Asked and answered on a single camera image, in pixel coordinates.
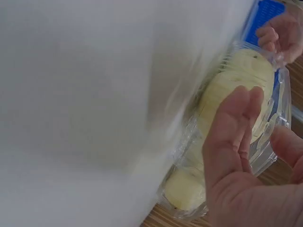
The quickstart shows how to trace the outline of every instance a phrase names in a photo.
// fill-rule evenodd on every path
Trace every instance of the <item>clear plastic packaging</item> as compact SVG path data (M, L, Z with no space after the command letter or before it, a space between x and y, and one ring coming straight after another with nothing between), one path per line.
M230 64L230 59L240 49L259 52L272 64L274 69L276 68L273 54L264 52L245 42L234 42L217 73L230 70L230 67L233 67ZM176 154L178 155L175 156L175 164L165 176L158 190L159 203L178 219L195 219L205 215L208 211L205 202L204 165L201 152L206 135L203 135L198 128L198 117L199 113L192 116L188 126L185 127L180 145L177 147ZM289 128L291 126L290 81L286 68L281 68L276 73L276 83L267 109L262 115L259 127L253 130L257 138L251 143L249 158L255 175L262 173L277 159L269 142L270 135L276 125ZM185 200L172 202L174 196L178 198L184 196Z

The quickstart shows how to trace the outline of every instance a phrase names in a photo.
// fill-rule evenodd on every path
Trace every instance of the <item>wooden table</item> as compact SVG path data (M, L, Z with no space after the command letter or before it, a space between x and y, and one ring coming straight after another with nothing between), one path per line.
M303 56L288 66L290 71L292 103L303 111ZM303 125L295 118L292 119L292 130L303 138ZM287 183L291 169L282 160L277 160L269 169L259 176L259 179L267 185ZM141 227L210 227L207 216L192 222L184 222L174 219L164 208L156 205Z

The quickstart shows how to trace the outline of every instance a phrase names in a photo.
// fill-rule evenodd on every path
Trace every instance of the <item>hand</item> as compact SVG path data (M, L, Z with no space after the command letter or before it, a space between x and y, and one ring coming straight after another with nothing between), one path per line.
M302 54L303 32L301 9L276 16L256 31L262 49L276 52L284 64L292 63Z
M282 126L271 136L274 152L293 168L290 184L264 186L250 170L251 129L262 100L259 87L236 88L218 108L203 145L213 227L303 226L303 140Z

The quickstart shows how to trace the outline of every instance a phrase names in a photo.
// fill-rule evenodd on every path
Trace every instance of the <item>white wall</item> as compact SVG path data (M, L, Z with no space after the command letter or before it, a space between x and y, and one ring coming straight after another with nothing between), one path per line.
M138 226L252 2L0 1L0 226Z

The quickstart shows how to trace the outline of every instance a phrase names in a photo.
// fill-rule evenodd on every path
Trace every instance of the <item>plastic container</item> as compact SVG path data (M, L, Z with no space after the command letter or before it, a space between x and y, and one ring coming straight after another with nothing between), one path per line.
M217 73L229 70L229 59L240 49L255 50L265 56L273 67L276 66L272 53L264 52L259 47L246 42L235 42ZM277 76L278 82L268 102L268 108L263 115L260 128L256 129L261 130L262 133L250 146L250 165L255 175L262 173L277 159L269 142L274 127L284 125L290 128L291 126L291 93L288 70L286 68L280 69ZM178 219L195 219L205 215L208 211L205 203L204 166L201 153L204 139L205 135L202 135L198 129L197 120L193 117L185 127L180 145L177 148L179 156L158 190L159 203ZM175 186L176 180L183 182L183 184ZM177 208L173 204L178 201L171 202L175 195L188 197L189 202L180 203L178 204L179 208Z

